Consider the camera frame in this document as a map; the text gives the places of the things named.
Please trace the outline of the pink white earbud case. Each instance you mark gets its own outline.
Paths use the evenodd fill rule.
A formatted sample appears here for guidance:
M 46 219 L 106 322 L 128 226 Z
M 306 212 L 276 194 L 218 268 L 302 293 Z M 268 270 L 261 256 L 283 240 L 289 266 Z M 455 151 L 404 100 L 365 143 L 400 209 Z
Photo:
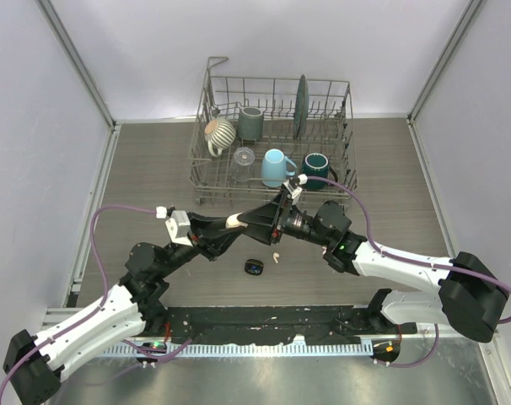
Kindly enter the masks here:
M 248 226 L 247 223 L 239 220 L 239 214 L 233 214 L 233 215 L 230 215 L 226 218 L 226 222 L 225 222 L 225 227 L 227 229 L 234 229 L 234 228 L 239 228 L 239 227 L 244 227 L 246 228 Z

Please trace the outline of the black earbud charging case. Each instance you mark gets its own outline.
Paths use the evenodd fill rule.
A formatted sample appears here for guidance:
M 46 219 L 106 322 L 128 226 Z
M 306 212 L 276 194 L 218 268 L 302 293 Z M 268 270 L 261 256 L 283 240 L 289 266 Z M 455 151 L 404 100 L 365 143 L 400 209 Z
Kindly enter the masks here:
M 245 262 L 244 270 L 249 275 L 260 276 L 264 270 L 264 263 L 256 259 L 248 259 Z

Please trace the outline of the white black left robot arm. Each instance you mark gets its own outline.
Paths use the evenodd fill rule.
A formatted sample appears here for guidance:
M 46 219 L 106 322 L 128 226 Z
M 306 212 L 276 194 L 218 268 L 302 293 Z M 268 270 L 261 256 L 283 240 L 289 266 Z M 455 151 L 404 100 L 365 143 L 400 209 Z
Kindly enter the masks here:
M 109 346 L 142 332 L 159 335 L 167 315 L 160 302 L 169 287 L 164 278 L 198 255 L 218 258 L 248 226 L 237 215 L 210 218 L 166 207 L 150 213 L 164 221 L 170 243 L 136 245 L 129 253 L 126 275 L 113 286 L 106 285 L 94 303 L 45 331 L 16 333 L 3 364 L 6 377 L 0 402 L 6 386 L 11 386 L 23 404 L 42 404 Z

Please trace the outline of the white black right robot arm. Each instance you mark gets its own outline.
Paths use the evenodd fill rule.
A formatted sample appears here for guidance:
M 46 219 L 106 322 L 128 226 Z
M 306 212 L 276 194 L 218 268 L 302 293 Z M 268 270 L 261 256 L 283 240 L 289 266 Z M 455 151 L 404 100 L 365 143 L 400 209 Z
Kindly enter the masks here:
M 453 327 L 462 336 L 488 343 L 508 302 L 508 292 L 475 255 L 429 258 L 371 242 L 350 230 L 342 206 L 324 202 L 314 216 L 293 205 L 287 190 L 270 202 L 230 216 L 229 228 L 270 245 L 283 235 L 325 247 L 324 260 L 339 273 L 385 278 L 412 287 L 411 293 L 390 291 L 372 299 L 366 321 L 377 333 L 395 324 L 421 322 Z

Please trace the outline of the light blue mug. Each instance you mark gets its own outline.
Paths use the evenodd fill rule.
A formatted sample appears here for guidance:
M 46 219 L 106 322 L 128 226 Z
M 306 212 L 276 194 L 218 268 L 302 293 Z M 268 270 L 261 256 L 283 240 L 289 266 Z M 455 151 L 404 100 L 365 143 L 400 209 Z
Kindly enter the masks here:
M 261 167 L 261 181 L 267 187 L 280 187 L 297 173 L 297 165 L 277 148 L 266 151 Z

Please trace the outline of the clear drinking glass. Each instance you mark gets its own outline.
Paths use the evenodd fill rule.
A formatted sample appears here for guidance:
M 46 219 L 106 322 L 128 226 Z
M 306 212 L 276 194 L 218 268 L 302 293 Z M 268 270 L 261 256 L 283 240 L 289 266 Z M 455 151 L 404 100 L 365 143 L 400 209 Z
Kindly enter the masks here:
M 237 182 L 247 182 L 252 177 L 255 160 L 256 157 L 251 148 L 237 148 L 229 168 L 230 177 Z

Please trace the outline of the dark green mug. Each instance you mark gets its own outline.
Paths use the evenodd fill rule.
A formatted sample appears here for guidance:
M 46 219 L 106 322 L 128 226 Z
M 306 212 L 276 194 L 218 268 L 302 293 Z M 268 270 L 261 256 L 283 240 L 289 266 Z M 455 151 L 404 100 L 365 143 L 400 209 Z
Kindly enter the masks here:
M 321 178 L 332 178 L 334 182 L 338 182 L 338 176 L 331 167 L 329 158 L 320 153 L 310 153 L 304 156 L 301 164 L 301 173 L 307 176 L 316 176 Z M 307 180 L 304 188 L 308 191 L 319 191 L 327 187 L 325 181 Z

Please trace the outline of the striped beige mug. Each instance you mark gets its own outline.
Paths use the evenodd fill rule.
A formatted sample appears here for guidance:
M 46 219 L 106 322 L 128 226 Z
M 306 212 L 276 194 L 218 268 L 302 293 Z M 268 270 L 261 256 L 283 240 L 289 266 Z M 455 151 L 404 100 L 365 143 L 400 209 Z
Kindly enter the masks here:
M 234 142 L 236 131 L 234 125 L 225 119 L 214 119 L 204 129 L 208 152 L 212 157 L 220 157 Z

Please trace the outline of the grey green cup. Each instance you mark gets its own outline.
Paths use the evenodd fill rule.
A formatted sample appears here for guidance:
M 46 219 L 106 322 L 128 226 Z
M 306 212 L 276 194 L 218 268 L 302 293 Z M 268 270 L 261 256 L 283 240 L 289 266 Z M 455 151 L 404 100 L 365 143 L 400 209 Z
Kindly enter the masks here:
M 239 111 L 237 135 L 245 141 L 256 141 L 262 137 L 264 115 L 259 108 L 244 106 Z

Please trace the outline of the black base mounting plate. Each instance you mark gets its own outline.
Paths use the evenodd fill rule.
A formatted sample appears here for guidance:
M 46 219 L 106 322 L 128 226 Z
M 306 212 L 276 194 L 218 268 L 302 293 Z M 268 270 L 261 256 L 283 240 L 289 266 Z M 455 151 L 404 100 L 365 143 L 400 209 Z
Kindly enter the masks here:
M 368 307 L 352 305 L 170 307 L 155 332 L 173 343 L 288 345 L 301 336 L 308 345 L 359 343 L 362 337 L 417 333 Z

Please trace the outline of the dark green plate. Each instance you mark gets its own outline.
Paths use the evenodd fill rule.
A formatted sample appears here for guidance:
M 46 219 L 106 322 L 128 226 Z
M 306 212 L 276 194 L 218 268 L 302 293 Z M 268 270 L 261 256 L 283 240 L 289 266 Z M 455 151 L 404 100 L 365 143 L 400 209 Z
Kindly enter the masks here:
M 300 138 L 304 134 L 309 112 L 309 86 L 306 77 L 302 74 L 295 101 L 293 114 L 293 138 Z

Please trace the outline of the aluminium frame rail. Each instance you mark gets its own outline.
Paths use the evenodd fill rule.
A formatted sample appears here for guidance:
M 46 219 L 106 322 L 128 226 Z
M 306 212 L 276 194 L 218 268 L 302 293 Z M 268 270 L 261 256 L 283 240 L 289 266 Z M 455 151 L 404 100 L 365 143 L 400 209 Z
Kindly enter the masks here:
M 81 58 L 76 46 L 74 45 L 71 36 L 67 32 L 67 29 L 62 22 L 58 12 L 56 11 L 52 1 L 36 0 L 35 3 L 45 17 L 46 22 L 49 24 L 54 36 L 57 38 L 61 48 L 65 52 L 68 61 L 71 63 L 76 74 L 79 76 L 83 87 L 86 89 L 90 96 L 90 99 L 93 101 L 94 105 L 105 121 L 106 126 L 109 129 L 113 129 L 116 125 L 116 120 L 111 115 L 110 110 L 106 105 L 105 100 L 98 89 L 98 86 L 96 85 L 96 82 L 94 81 L 90 71 L 85 66 L 83 59 Z

